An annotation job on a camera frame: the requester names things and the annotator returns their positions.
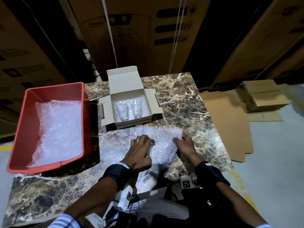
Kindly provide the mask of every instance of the red plastic bin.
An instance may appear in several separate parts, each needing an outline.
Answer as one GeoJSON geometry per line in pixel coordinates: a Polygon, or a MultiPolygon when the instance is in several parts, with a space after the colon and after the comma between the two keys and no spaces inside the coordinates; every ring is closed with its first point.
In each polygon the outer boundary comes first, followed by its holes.
{"type": "Polygon", "coordinates": [[[90,124],[90,102],[82,82],[27,89],[25,91],[13,148],[6,167],[7,172],[14,174],[38,174],[89,156],[92,152],[90,124]],[[28,168],[26,166],[32,161],[32,155],[40,139],[40,121],[35,103],[45,103],[51,100],[82,102],[82,153],[67,161],[28,168]]]}

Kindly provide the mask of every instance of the clear glass cup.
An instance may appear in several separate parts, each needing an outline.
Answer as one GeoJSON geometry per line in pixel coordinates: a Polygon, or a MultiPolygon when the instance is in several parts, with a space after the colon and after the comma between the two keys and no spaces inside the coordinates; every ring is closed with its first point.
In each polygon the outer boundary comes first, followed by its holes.
{"type": "Polygon", "coordinates": [[[129,119],[129,106],[127,101],[117,101],[115,102],[115,107],[121,121],[129,119]]]}
{"type": "Polygon", "coordinates": [[[143,115],[142,115],[142,101],[141,99],[139,98],[136,98],[136,99],[133,99],[131,101],[131,108],[132,108],[132,112],[133,112],[133,115],[134,115],[134,118],[137,119],[137,118],[141,118],[143,115]]]}

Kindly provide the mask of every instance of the gray floor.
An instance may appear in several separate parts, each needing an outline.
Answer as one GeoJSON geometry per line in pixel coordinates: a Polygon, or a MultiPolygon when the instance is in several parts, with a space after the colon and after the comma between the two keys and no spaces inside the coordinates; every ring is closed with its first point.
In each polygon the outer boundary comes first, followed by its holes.
{"type": "MultiPolygon", "coordinates": [[[[254,153],[234,166],[258,211],[273,228],[302,227],[304,115],[294,104],[279,114],[283,122],[250,122],[254,153]]],[[[13,180],[6,173],[8,158],[8,151],[0,152],[0,225],[13,180]]]]}

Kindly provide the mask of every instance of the black wristband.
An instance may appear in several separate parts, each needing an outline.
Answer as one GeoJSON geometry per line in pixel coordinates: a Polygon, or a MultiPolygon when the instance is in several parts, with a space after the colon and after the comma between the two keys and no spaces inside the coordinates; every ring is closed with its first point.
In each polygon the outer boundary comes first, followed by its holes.
{"type": "Polygon", "coordinates": [[[195,167],[195,172],[200,179],[202,186],[208,187],[209,184],[216,184],[219,181],[230,186],[230,183],[224,178],[221,171],[207,161],[202,161],[195,167]]]}
{"type": "Polygon", "coordinates": [[[118,191],[123,190],[125,187],[125,184],[128,182],[130,176],[131,176],[131,169],[127,169],[123,165],[120,164],[113,164],[110,165],[104,172],[103,176],[104,177],[110,177],[114,181],[116,181],[118,191]]]}

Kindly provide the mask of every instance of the white strapping band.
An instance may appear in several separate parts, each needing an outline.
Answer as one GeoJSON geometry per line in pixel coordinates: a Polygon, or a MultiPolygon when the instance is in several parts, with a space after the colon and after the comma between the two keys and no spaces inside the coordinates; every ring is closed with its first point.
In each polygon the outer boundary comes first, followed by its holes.
{"type": "Polygon", "coordinates": [[[172,51],[171,51],[171,59],[170,59],[168,73],[171,73],[171,69],[172,69],[172,65],[173,65],[173,61],[174,61],[174,57],[175,57],[175,52],[176,52],[176,47],[177,47],[177,42],[178,42],[178,38],[179,38],[179,35],[180,35],[180,31],[181,31],[181,25],[183,23],[186,1],[187,0],[184,0],[183,12],[181,14],[181,20],[180,20],[180,24],[179,24],[178,35],[176,36],[177,27],[178,27],[178,23],[179,23],[179,13],[180,13],[180,8],[181,8],[181,0],[179,0],[179,9],[178,9],[177,23],[176,23],[175,33],[174,33],[174,40],[173,40],[173,46],[172,46],[172,51]]]}
{"type": "Polygon", "coordinates": [[[115,53],[115,48],[114,48],[114,42],[113,42],[113,37],[112,37],[112,31],[111,31],[111,27],[110,27],[110,22],[109,22],[109,17],[108,17],[108,11],[107,11],[107,7],[105,6],[105,1],[102,1],[102,5],[103,5],[103,10],[105,12],[105,19],[107,21],[107,26],[108,26],[108,30],[109,30],[109,34],[110,34],[110,39],[111,39],[111,43],[112,43],[112,48],[113,48],[113,53],[114,53],[114,57],[115,57],[115,62],[116,62],[116,68],[118,68],[117,65],[117,59],[116,59],[116,53],[115,53]]]}

